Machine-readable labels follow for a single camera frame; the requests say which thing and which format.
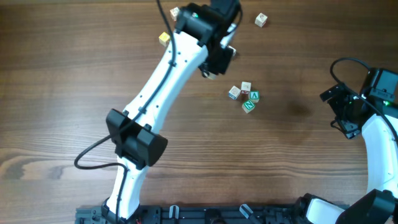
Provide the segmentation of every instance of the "toy block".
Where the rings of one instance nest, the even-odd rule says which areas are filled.
[[[167,44],[170,42],[170,36],[166,32],[163,32],[163,34],[159,36],[159,42],[167,47]]]
[[[231,97],[233,100],[238,99],[238,96],[241,94],[241,90],[236,87],[232,86],[232,89],[229,91],[228,96]]]
[[[251,100],[253,103],[258,103],[260,100],[259,92],[258,91],[250,91],[249,100]]]
[[[250,93],[250,87],[251,87],[251,83],[249,83],[249,82],[242,82],[241,93],[243,93],[243,94],[249,94],[249,93]]]
[[[172,16],[174,22],[177,21],[178,12],[180,12],[180,9],[178,7],[175,7],[174,9],[170,10],[170,15]]]
[[[243,103],[242,108],[244,110],[244,112],[249,113],[250,111],[252,111],[256,106],[254,105],[254,103],[250,100],[247,100],[246,102]]]
[[[263,13],[260,13],[257,18],[256,21],[254,22],[257,26],[259,27],[263,27],[263,25],[267,22],[267,16],[264,15]]]

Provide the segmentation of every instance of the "wooden table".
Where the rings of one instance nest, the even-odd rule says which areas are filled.
[[[188,2],[169,1],[164,9]],[[339,57],[398,70],[395,1],[243,1],[226,75],[197,71],[170,110],[169,145],[141,192],[144,205],[290,203],[310,192],[353,203],[366,193],[366,148],[330,128],[319,94]],[[267,25],[254,25],[263,12]],[[72,223],[77,207],[110,196],[116,169],[73,160],[108,132],[158,64],[165,31],[154,2],[0,7],[0,223]],[[336,73],[359,90],[366,71]],[[246,114],[228,91],[261,93]],[[107,142],[82,161],[114,162]]]

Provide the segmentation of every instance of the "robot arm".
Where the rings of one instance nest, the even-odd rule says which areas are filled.
[[[198,67],[206,72],[219,74],[226,71],[233,50],[227,48],[233,38],[236,24],[231,22],[240,10],[239,1],[221,1],[217,4],[199,7],[189,4],[178,15],[175,40],[176,59],[168,78],[159,93],[149,102],[145,112],[140,115],[132,128],[121,133],[124,125],[132,122],[141,106],[160,85],[165,71],[170,66],[172,44],[167,47],[164,56],[141,92],[125,107],[122,113],[111,110],[107,116],[107,125],[118,162],[128,171],[122,186],[124,169],[120,167],[112,195],[102,206],[106,219],[116,222],[116,208],[119,207],[119,221],[127,222],[139,206],[139,193],[149,166],[153,166],[167,145],[167,140],[159,135],[165,117],[180,90]],[[123,188],[118,201],[118,193]]]
[[[367,194],[345,211],[321,198],[308,200],[305,216],[314,224],[385,223],[391,215],[398,216],[398,107],[393,103],[398,74],[382,68],[368,70],[360,96],[337,78],[339,84],[320,95],[336,114],[332,127],[348,139],[362,133],[368,155]]]

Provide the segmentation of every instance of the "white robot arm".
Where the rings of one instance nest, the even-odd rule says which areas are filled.
[[[232,30],[234,27],[235,25],[232,24],[229,30]],[[164,86],[160,89],[159,94],[148,105],[146,114],[141,115],[136,120],[136,123],[141,126],[150,125],[152,127],[151,132],[154,134],[158,134],[162,129],[165,117],[177,95],[180,93],[180,90],[191,77],[192,73],[199,65],[205,62],[208,56],[207,47],[205,45],[202,47],[197,45],[198,40],[196,38],[184,32],[179,34],[174,32],[173,35],[176,43],[176,51],[178,52],[175,61],[175,69],[172,70]],[[233,35],[234,32],[224,37],[223,42],[228,43]],[[125,107],[124,111],[138,111],[139,107],[148,100],[149,96],[154,92],[164,76],[164,71],[166,71],[169,66],[169,61],[172,56],[171,51],[172,47],[169,45],[149,81],[137,97]],[[129,113],[128,117],[133,119],[135,115],[134,113]],[[141,170],[137,170],[136,165],[126,157],[118,157],[118,162],[125,164],[129,168],[124,183],[123,194],[121,196],[122,200],[119,205],[121,208],[120,217],[129,218],[139,205],[139,192],[148,171],[148,166],[145,166]],[[113,213],[116,213],[116,201],[123,175],[123,168],[119,168],[112,196],[106,202],[110,211]]]
[[[335,77],[333,66],[342,60],[354,60],[368,69],[361,95]],[[398,109],[393,104],[398,74],[369,68],[354,58],[335,61],[330,72],[338,84],[322,93],[321,99],[328,100],[336,114],[332,127],[348,139],[362,133],[368,155],[368,189],[365,197],[345,211],[321,198],[313,198],[306,217],[314,224],[350,223],[352,217],[356,217],[357,223],[384,223],[395,210],[398,198]]]

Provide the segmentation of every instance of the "black bracket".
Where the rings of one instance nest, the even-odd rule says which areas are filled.
[[[354,113],[357,111],[355,106],[358,102],[344,85],[337,84],[331,87],[323,92],[320,98],[323,102],[327,101],[336,114],[335,120],[330,123],[332,128],[341,131],[348,139],[353,139],[361,133],[360,123],[353,119],[357,117]]]
[[[152,133],[148,124],[142,127],[125,114],[112,109],[106,117],[109,134],[116,145],[115,153],[129,159],[138,170],[153,166],[165,151],[168,140]]]
[[[219,73],[224,75],[232,60],[233,53],[234,50],[229,47],[225,47],[225,49],[220,47],[215,53],[217,57],[213,57],[213,60],[207,60],[199,66],[202,76],[206,78],[205,74],[209,74],[209,72],[215,75]]]

